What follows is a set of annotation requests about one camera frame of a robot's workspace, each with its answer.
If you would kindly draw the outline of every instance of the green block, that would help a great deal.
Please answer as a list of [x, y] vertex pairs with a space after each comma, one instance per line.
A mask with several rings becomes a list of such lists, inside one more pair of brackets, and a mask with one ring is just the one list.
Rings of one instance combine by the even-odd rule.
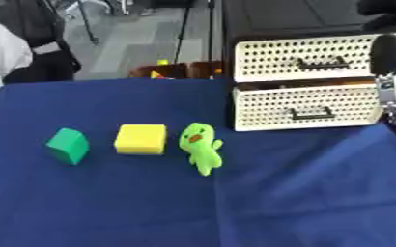
[[62, 128], [47, 143], [49, 152], [58, 160], [77, 165], [90, 149], [85, 136], [76, 130]]

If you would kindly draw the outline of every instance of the yellow block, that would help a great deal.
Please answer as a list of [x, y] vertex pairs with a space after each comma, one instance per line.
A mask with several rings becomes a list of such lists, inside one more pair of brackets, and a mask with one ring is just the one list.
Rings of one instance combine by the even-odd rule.
[[159, 66], [166, 66], [166, 65], [169, 65], [169, 62], [166, 59], [161, 59], [161, 60], [157, 60], [157, 64]]
[[121, 154], [156, 154], [165, 149], [166, 126], [163, 124], [124, 124], [114, 146]]

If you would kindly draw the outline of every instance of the plush toy beak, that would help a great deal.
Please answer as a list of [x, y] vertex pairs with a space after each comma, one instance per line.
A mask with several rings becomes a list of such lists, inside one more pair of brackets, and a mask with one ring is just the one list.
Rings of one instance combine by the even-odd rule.
[[194, 135], [189, 138], [189, 143], [195, 143], [198, 142], [199, 140], [203, 139], [201, 135]]

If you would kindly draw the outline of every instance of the perforated panel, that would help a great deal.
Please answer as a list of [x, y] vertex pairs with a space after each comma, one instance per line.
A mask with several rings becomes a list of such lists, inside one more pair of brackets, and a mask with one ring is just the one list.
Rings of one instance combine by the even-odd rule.
[[[377, 36], [240, 42], [235, 51], [235, 80], [257, 82], [369, 76], [369, 50]], [[299, 59], [312, 67], [336, 65], [342, 61], [348, 66], [305, 69], [300, 67]]]
[[[242, 92], [235, 89], [236, 130], [271, 130], [374, 124], [382, 110], [375, 85], [345, 85]], [[328, 117], [325, 109], [334, 115]], [[299, 116], [321, 116], [294, 120]]]

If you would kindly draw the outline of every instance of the white perforated drawer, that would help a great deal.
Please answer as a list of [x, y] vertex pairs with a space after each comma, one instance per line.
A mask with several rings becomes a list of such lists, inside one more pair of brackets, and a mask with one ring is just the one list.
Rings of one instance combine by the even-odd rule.
[[[235, 48], [235, 81], [284, 81], [369, 76], [378, 35], [243, 41]], [[318, 68], [317, 65], [332, 65]]]
[[236, 131], [374, 124], [382, 114], [375, 85], [233, 93]]
[[[238, 43], [235, 81], [263, 82], [279, 89], [253, 90], [255, 84], [250, 84], [252, 88], [247, 91], [235, 88], [235, 129], [374, 124], [382, 114], [369, 61], [370, 48], [377, 36]], [[339, 83], [340, 78], [344, 78], [344, 83]], [[332, 86], [317, 84], [323, 81]]]

